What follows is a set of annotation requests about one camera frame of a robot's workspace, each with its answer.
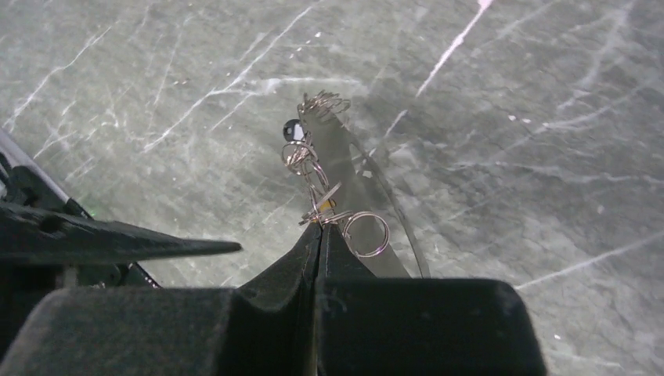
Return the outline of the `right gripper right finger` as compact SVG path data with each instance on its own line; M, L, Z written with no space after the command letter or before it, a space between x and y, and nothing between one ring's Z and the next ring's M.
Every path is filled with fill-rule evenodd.
M316 276L321 375L545 375L525 303L486 278L374 276L334 225Z

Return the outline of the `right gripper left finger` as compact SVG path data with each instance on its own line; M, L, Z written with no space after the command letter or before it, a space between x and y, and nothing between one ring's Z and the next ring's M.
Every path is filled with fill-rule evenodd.
M303 375L322 231L238 288L75 287L46 295L4 375Z

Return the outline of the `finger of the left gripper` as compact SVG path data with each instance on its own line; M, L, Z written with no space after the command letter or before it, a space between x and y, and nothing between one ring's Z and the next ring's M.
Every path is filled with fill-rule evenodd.
M1 263L54 266L223 255L228 240L174 237L122 222L84 219L18 204L1 205Z

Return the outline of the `key with yellow tag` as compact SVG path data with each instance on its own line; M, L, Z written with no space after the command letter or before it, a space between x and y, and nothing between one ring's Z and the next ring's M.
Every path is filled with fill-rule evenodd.
M330 215L334 215L334 207L337 205L332 196L341 187L341 182L336 183L334 186L327 189L325 193L320 193L317 190L311 189L312 195L312 211L311 216L315 222L323 223Z

